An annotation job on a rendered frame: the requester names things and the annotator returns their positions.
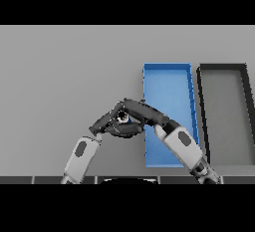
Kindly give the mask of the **blue bin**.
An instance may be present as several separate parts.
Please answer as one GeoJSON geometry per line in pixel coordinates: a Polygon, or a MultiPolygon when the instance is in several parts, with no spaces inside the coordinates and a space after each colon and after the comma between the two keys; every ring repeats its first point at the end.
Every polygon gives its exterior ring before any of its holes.
{"type": "MultiPolygon", "coordinates": [[[[199,143],[191,65],[144,63],[142,72],[145,103],[180,123],[199,143]]],[[[182,167],[152,126],[146,125],[144,133],[146,167],[182,167]]]]}

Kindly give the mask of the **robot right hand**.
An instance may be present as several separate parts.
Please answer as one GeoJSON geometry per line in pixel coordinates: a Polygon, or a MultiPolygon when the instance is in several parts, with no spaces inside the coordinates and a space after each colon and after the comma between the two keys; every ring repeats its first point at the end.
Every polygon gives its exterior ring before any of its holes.
{"type": "Polygon", "coordinates": [[[166,133],[172,133],[176,128],[180,127],[180,124],[175,120],[142,102],[124,99],[124,111],[150,126],[160,125],[166,133]]]}

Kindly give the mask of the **dark grey bin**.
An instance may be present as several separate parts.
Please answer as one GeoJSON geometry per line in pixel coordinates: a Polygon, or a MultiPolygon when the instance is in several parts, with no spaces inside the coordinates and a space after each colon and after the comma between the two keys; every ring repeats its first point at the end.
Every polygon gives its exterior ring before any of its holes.
{"type": "Polygon", "coordinates": [[[197,70],[205,150],[212,165],[255,165],[255,107],[246,64],[197,70]]]}

